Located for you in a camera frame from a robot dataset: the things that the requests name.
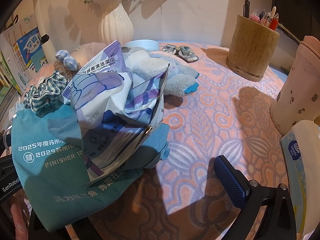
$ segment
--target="patterned tablecloth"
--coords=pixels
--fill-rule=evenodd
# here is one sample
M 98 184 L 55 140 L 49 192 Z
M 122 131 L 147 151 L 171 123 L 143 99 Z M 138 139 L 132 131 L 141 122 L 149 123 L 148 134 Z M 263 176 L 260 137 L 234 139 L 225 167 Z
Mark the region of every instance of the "patterned tablecloth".
M 197 43 L 198 91 L 165 99 L 170 155 L 145 170 L 112 205 L 90 217 L 103 239 L 220 239 L 239 213 L 213 170 L 225 155 L 247 179 L 288 184 L 280 133 L 269 108 L 283 82 L 268 67 L 250 82 L 225 64 L 228 49 Z M 261 220 L 258 216 L 248 239 Z

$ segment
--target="white ribbed vase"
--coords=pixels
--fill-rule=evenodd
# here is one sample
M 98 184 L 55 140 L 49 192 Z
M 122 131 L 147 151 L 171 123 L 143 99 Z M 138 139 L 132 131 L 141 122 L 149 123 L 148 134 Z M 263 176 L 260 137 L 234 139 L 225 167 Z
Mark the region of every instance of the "white ribbed vase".
M 107 45 L 118 40 L 121 45 L 132 41 L 133 25 L 122 0 L 93 0 L 101 5 L 100 42 Z

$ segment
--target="circular logo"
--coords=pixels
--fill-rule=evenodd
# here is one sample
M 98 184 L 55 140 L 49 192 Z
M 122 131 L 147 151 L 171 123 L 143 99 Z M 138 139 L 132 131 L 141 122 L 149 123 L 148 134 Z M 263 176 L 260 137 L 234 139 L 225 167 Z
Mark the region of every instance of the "circular logo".
M 26 163 L 32 163 L 35 160 L 33 153 L 25 153 L 23 159 Z
M 289 143 L 288 150 L 294 161 L 300 158 L 301 153 L 300 153 L 300 149 L 297 141 L 291 141 Z
M 94 132 L 94 133 L 90 134 L 89 140 L 91 143 L 98 144 L 101 142 L 101 136 L 100 136 L 100 134 Z

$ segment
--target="silver bolt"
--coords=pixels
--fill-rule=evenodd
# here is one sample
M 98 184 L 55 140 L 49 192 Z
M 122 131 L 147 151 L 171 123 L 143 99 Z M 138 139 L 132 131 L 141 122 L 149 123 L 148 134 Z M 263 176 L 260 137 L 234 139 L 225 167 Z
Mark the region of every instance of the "silver bolt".
M 286 184 L 281 183 L 280 184 L 280 188 L 283 189 L 283 190 L 286 190 L 288 187 L 287 187 Z
M 259 185 L 259 183 L 256 180 L 250 180 L 250 185 L 253 187 L 257 187 Z

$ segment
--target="pen holder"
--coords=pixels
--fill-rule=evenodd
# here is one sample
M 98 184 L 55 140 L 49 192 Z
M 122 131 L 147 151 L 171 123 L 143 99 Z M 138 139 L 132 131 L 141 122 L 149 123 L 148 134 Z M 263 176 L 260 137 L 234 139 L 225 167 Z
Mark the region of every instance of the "pen holder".
M 255 21 L 238 15 L 228 67 L 250 81 L 260 81 L 276 49 L 280 34 Z

